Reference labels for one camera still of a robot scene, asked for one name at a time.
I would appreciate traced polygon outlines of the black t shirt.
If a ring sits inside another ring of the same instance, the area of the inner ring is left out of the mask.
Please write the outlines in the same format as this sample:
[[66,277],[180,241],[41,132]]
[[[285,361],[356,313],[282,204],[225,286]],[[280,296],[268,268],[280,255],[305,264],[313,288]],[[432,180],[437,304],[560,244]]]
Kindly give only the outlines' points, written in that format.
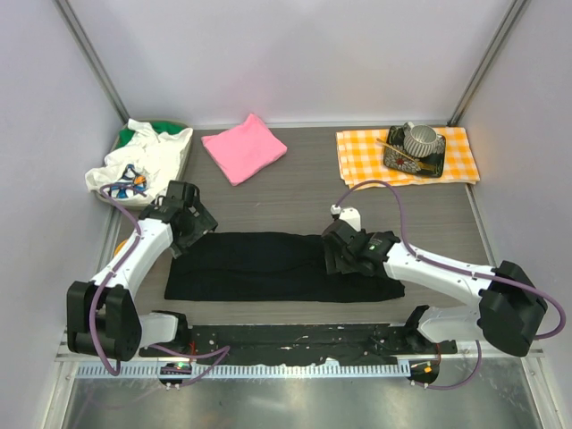
[[318,235],[208,233],[170,267],[168,300],[325,303],[383,302],[405,296],[394,280],[326,272]]

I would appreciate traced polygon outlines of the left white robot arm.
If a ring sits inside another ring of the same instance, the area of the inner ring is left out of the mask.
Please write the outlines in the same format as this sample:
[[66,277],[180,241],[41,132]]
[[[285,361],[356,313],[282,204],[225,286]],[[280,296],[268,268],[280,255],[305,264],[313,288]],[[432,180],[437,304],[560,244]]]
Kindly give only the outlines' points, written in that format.
[[180,257],[218,226],[199,188],[185,181],[170,181],[165,196],[133,222],[132,234],[113,259],[89,281],[74,282],[66,295],[68,349],[97,356],[104,365],[129,361],[143,348],[189,350],[185,315],[159,310],[139,315],[135,298],[166,250]]

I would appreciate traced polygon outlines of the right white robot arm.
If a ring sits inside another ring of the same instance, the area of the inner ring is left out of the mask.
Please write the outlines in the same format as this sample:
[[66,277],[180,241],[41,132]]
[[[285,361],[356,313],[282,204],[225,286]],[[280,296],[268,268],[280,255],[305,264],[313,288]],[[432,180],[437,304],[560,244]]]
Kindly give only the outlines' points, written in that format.
[[328,273],[360,273],[396,282],[412,282],[447,295],[458,307],[417,307],[407,325],[414,341],[486,341],[514,356],[528,354],[547,310],[534,287],[514,286],[524,273],[512,263],[494,268],[436,257],[393,232],[358,231],[338,219],[322,234]]

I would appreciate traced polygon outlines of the orange checkered cloth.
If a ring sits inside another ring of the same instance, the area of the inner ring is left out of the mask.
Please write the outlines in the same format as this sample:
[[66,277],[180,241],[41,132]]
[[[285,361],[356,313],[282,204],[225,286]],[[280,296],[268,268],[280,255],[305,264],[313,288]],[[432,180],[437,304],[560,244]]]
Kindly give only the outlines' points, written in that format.
[[392,186],[435,183],[470,183],[480,180],[475,159],[463,128],[441,127],[436,130],[446,141],[444,169],[439,178],[412,173],[412,161],[396,154],[383,144],[389,140],[388,129],[343,130],[336,133],[340,177],[352,187],[362,181],[381,180]]

